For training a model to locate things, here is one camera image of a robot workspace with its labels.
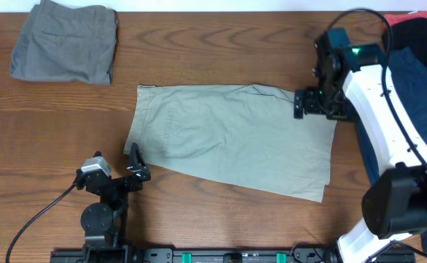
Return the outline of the folded grey shorts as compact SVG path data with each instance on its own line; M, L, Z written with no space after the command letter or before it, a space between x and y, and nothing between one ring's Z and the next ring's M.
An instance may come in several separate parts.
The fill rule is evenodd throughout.
M101 5L34 5L12 50L10 75L32 82L110 85L117 44L116 12Z

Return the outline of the navy blue shorts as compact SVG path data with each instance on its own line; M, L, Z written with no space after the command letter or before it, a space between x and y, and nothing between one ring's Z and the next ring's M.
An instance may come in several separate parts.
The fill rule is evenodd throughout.
M411 122L427 144L427 68L413 51L410 47L393 51L389 69ZM377 158L363 123L360 120L355 123L361 155L372 186L380 177ZM421 235L421 239L423 251L427 252L427 232Z

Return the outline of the black garment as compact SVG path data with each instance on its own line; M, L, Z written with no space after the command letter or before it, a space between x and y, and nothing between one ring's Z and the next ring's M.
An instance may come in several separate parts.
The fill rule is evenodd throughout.
M400 88L427 87L427 19L415 18L391 27L389 69Z

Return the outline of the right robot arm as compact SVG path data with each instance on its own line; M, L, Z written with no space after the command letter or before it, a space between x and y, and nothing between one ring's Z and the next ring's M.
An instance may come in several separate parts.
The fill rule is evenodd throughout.
M388 53L379 45L352 45L343 28L315 40L318 85L298 90L294 116L358 120L377 160L379 178L364 194L362 219L316 262L396 262L393 247L427 231L427 144L393 84Z

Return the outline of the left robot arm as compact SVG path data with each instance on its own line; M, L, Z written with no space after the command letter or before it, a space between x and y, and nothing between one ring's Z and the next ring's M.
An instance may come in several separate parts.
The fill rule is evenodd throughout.
M151 179L151 173L142 159L139 146L131 145L127 169L130 176L113 178L112 168L100 152L86 159L74 183L77 189L99 197L81 215L85 244L93 247L115 247L124 236L128 211L128 194L142 190L142 184Z

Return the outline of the beige khaki shorts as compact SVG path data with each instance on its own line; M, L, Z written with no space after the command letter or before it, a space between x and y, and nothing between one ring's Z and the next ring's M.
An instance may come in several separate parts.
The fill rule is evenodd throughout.
M148 164L321 202L334 121L293 116L294 95L266 85L141 85L127 143Z

